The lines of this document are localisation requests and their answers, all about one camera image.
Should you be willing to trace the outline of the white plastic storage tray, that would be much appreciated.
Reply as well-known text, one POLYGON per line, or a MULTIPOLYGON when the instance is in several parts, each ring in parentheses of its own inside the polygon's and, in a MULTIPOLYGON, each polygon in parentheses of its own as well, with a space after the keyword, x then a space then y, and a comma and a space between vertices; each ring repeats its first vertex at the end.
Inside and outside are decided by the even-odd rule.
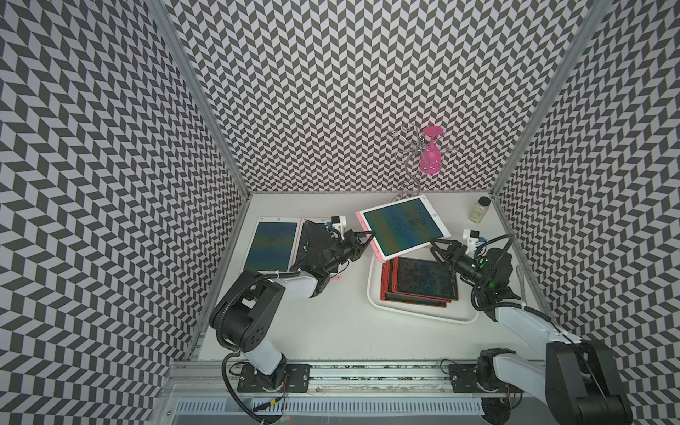
POLYGON ((373 307, 392 313, 460 325, 468 325, 477 320, 479 313, 469 304, 471 290, 462 288, 461 284, 459 286, 459 300, 448 303, 447 307, 444 308, 382 300, 382 269, 382 263, 378 261, 375 254, 372 254, 366 294, 373 307))

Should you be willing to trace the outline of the pink writing tablet colourful screen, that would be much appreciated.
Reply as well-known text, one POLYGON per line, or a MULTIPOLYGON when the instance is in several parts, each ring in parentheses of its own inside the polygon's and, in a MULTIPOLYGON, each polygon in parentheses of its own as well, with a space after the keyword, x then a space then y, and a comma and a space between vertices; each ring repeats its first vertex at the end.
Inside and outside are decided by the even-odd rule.
POLYGON ((258 217, 242 269, 287 272, 293 264, 300 230, 300 218, 258 217))

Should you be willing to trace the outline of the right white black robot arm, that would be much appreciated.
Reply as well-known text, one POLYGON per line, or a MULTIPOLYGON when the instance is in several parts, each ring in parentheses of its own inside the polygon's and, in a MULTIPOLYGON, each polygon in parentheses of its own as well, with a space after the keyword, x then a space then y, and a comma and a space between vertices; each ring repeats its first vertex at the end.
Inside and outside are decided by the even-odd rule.
POLYGON ((482 243, 472 254, 456 240, 435 239, 430 252, 453 281, 471 288, 471 305, 512 331, 538 354, 528 361, 504 348, 480 352, 476 385, 485 392, 517 389, 544 403, 559 424, 630 424, 632 408, 614 352, 558 326, 509 286, 512 235, 482 243))

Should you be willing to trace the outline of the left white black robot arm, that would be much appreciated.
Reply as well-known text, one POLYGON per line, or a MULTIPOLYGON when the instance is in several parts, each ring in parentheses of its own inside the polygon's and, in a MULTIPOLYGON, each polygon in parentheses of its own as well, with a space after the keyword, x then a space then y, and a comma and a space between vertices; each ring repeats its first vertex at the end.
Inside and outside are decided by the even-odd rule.
POLYGON ((302 224, 303 251, 291 270, 244 269, 210 316, 218 344, 253 367, 260 384, 271 390, 285 379, 287 359, 267 333, 282 304, 319 296, 333 274, 347 262, 359 260, 375 238, 375 232, 334 228, 313 221, 302 224))

